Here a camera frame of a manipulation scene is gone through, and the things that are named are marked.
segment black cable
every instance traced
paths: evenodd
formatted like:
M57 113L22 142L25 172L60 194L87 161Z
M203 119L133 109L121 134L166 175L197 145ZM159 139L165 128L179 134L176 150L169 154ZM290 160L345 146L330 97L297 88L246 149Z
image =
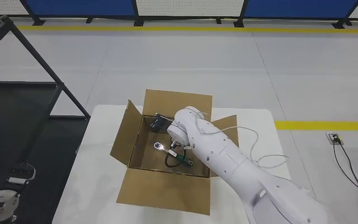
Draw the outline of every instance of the black cable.
M333 153L335 154L336 162L337 162L338 166L340 167L341 171L343 172L343 174L349 179L350 182L352 182L352 184L354 184L354 186L356 186L356 187L358 188L358 185L357 185L356 183L354 183L354 182L347 176L347 174L346 174L346 173L344 172L344 170L342 169L340 163L338 162L338 159L337 159L337 156L336 156L335 143L333 143Z
M166 159L164 160L164 163L166 164L167 167L169 167L169 168L174 168L174 167L177 167L177 166L179 166L180 164L182 164L182 162L184 161L184 158L185 158L185 156L186 156L186 150L184 150L183 160L179 161L179 162L178 162L177 164L175 164L175 165L169 165L169 164L168 164L169 154L170 154L170 153L168 152L167 155L166 155Z
M343 145L341 144L341 142L339 142L339 144L340 144L341 148L343 149L343 152L344 152L345 155L347 156L347 159L348 159L348 162L349 162L349 167L350 167L350 169L351 169L351 172L352 172L352 174L353 174L353 176L354 176L354 179L356 179L356 181L357 181L357 183L358 183L357 176L356 176L356 174L355 174L354 171L353 171L353 167L352 167L351 160L349 159L349 156L347 155L347 152L346 152L346 150L343 148Z

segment floor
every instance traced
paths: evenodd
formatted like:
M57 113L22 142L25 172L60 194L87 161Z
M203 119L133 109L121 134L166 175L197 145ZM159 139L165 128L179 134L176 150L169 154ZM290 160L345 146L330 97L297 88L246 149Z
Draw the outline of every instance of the floor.
M18 24L30 24L26 20ZM126 26L128 22L94 21ZM46 25L84 25L49 20ZM146 25L176 26L180 22ZM185 22L186 26L211 26ZM247 27L327 28L326 22L249 21ZM358 34L270 32L23 31L75 97L96 105L142 105L146 88L213 95L217 108L269 109L275 120L358 121ZM51 81L11 34L0 42L0 81ZM61 96L53 114L81 114ZM358 191L340 172L325 131L279 130L292 180L347 223ZM358 132L339 131L355 170ZM340 150L338 159L348 170Z

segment power socket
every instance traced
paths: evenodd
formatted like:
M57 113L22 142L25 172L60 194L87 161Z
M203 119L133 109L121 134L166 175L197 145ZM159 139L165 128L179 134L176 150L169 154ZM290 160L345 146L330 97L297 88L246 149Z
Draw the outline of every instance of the power socket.
M331 145L333 145L333 144L335 144L335 145L337 145L337 146L340 145L338 142L334 142L334 141L333 141L333 139L334 139L333 135L335 135L335 134L336 134L336 135L338 136L338 138L341 140L341 144L344 145L343 139L342 139L342 137L341 137L338 133L328 133L328 132L326 132L326 136L327 136L327 138L328 138L329 143L330 143Z

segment yellow floor line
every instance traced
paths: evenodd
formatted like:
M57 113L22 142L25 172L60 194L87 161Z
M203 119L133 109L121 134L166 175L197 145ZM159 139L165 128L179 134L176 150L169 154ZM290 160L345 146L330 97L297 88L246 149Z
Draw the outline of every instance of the yellow floor line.
M358 122L275 121L277 130L358 130Z
M216 31L216 32L288 32L358 34L356 29L292 29L292 28L235 28L235 27L184 27L184 26L17 26L21 30L43 31Z

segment open cardboard box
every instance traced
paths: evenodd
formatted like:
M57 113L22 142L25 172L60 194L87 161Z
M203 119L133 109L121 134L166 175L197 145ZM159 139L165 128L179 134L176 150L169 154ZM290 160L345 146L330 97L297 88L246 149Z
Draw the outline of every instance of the open cardboard box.
M156 150L155 142L169 147L171 138L166 132L150 131L149 125L156 113L174 118L177 111L193 106L208 113L211 120L212 96L147 90L143 114L129 100L110 155L128 167L117 198L117 203L168 208L180 211L210 214L210 178L216 176L190 150L186 156L194 164L168 168L166 153ZM236 126L236 115L212 122L219 129ZM238 145L237 129L224 132ZM168 164L176 163L175 159Z

